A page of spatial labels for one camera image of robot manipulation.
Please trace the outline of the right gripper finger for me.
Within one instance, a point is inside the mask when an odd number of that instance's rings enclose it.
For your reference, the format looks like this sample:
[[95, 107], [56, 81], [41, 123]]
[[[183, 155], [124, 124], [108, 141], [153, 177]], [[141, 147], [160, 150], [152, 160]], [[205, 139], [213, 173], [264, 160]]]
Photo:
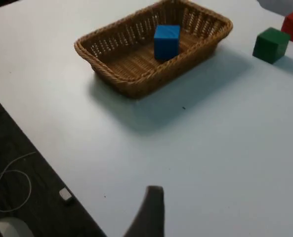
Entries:
[[143, 202], [125, 237], [163, 237], [165, 235], [165, 201], [161, 186], [148, 186]]

